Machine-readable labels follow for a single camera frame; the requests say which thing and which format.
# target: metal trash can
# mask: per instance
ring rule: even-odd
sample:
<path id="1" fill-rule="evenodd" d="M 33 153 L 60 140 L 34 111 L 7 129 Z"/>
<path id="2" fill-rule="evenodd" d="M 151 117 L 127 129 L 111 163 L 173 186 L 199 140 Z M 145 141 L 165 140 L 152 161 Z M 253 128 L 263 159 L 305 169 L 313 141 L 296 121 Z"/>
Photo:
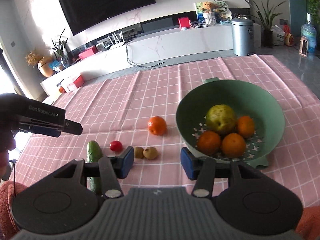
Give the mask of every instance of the metal trash can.
<path id="1" fill-rule="evenodd" d="M 232 19 L 233 53 L 247 56 L 254 52 L 253 22 L 248 19 Z"/>

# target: trash can lid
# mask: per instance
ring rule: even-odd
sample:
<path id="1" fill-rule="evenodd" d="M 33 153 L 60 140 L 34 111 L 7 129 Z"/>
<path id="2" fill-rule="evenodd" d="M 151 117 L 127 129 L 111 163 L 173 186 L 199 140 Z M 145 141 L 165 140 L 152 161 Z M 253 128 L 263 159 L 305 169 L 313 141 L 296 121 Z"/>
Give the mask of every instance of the trash can lid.
<path id="1" fill-rule="evenodd" d="M 231 20 L 231 24 L 241 25 L 241 26 L 251 26 L 253 21 L 249 19 L 235 18 Z"/>

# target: white marble tv stand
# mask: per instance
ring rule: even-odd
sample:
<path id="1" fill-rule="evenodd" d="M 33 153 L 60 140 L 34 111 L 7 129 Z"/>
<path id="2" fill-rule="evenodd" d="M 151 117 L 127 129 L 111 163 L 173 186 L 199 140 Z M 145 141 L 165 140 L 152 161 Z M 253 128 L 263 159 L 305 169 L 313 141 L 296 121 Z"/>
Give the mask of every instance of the white marble tv stand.
<path id="1" fill-rule="evenodd" d="M 254 26 L 255 47 L 261 46 L 260 25 Z M 135 38 L 128 43 L 128 56 L 141 65 L 158 60 L 203 52 L 233 49 L 231 25 L 214 25 L 207 28 L 170 29 Z M 81 62 L 47 78 L 41 83 L 48 95 L 54 95 L 57 84 L 75 73 L 90 80 L 118 70 L 132 67 L 127 62 L 126 45 L 98 52 Z"/>

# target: gray floor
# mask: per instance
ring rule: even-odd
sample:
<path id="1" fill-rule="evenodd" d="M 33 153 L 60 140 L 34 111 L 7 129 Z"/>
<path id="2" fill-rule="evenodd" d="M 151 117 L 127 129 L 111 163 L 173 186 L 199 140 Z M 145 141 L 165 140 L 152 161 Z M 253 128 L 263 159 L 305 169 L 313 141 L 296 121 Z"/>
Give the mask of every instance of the gray floor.
<path id="1" fill-rule="evenodd" d="M 273 49 L 270 48 L 260 48 L 256 49 L 255 53 L 258 55 L 274 55 L 279 59 L 285 66 L 287 66 L 298 78 L 300 78 L 320 99 L 320 59 L 316 56 L 309 56 L 307 58 L 299 55 L 299 51 L 296 47 L 287 46 L 275 46 Z M 133 66 L 124 70 L 119 70 L 92 80 L 89 80 L 85 85 L 102 82 L 106 79 L 112 79 L 132 73 L 136 73 L 140 70 L 148 70 L 152 68 L 159 68 L 170 65 L 177 65 L 186 62 L 205 60 L 217 57 L 231 57 L 235 56 L 233 50 L 222 50 L 214 52 L 205 52 L 199 54 L 192 54 L 187 56 L 169 58 L 166 60 L 156 61 L 144 66 L 153 66 L 158 63 L 162 63 L 159 66 L 151 68 L 140 68 L 138 66 Z"/>

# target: television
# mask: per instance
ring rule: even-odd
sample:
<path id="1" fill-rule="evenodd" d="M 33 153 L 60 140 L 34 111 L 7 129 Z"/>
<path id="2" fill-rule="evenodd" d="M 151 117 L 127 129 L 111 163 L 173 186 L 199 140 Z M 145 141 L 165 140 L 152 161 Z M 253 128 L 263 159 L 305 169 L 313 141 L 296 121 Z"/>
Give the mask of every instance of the television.
<path id="1" fill-rule="evenodd" d="M 59 0 L 73 35 L 113 16 L 156 0 Z"/>

